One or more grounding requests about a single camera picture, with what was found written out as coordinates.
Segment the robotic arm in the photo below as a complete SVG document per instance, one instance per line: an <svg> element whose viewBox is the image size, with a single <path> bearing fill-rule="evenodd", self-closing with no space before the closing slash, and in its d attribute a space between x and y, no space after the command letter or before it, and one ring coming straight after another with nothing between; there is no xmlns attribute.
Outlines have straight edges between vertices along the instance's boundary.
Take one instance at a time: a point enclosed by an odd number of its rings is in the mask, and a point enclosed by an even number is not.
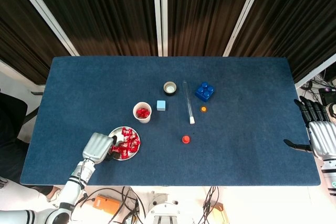
<svg viewBox="0 0 336 224"><path fill-rule="evenodd" d="M93 133L83 150L82 162L65 184L59 196L59 209L46 209L41 212L32 210L0 211L1 224L66 224L75 209L75 203L95 171L95 164L101 163L116 137Z"/></svg>
<svg viewBox="0 0 336 224"><path fill-rule="evenodd" d="M323 161L322 174L328 186L330 196L336 202L336 125L330 122L325 108L318 102L304 97L294 100L299 107L309 133L310 145L294 144L285 139L291 148L304 152L313 152Z"/></svg>

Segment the table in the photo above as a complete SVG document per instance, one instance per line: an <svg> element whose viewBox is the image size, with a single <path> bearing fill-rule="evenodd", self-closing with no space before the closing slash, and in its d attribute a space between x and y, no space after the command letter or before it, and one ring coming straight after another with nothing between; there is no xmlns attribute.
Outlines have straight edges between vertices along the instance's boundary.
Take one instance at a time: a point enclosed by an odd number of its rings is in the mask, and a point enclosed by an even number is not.
<svg viewBox="0 0 336 224"><path fill-rule="evenodd" d="M190 125L182 81L191 92L207 81L205 104L194 94ZM163 85L177 84L167 97ZM93 132L137 130L142 145L127 161L96 166L89 185L305 186L320 179L313 156L290 149L308 137L287 60L235 57L58 57L53 60L21 176L23 184L63 185ZM166 100L167 110L156 111ZM153 109L148 124L132 114ZM191 142L181 138L189 135Z"/></svg>

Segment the blue lego brick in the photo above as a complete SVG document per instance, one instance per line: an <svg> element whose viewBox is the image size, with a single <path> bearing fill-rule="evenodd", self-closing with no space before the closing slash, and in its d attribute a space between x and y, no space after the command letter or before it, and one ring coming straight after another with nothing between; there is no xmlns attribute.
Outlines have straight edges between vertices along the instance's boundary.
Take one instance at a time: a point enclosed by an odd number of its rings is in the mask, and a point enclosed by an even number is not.
<svg viewBox="0 0 336 224"><path fill-rule="evenodd" d="M203 102L207 102L214 92L215 88L213 86L207 82L202 82L201 86L196 90L195 96L200 98Z"/></svg>
<svg viewBox="0 0 336 224"><path fill-rule="evenodd" d="M159 101L156 102L156 110L158 111L166 111L166 101Z"/></svg>

